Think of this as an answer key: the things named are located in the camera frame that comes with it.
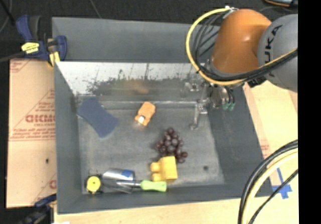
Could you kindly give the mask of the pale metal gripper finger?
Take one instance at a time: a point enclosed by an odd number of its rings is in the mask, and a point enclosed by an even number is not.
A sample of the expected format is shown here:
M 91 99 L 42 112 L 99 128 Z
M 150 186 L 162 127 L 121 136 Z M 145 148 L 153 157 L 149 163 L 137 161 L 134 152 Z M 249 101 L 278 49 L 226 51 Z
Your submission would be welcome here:
M 200 81 L 196 80 L 184 82 L 182 97 L 187 97 L 190 93 L 199 92 L 201 90 L 201 84 Z
M 191 130 L 196 130 L 205 125 L 206 119 L 208 117 L 207 103 L 205 100 L 198 99 L 195 104 L 193 120 L 189 124 Z

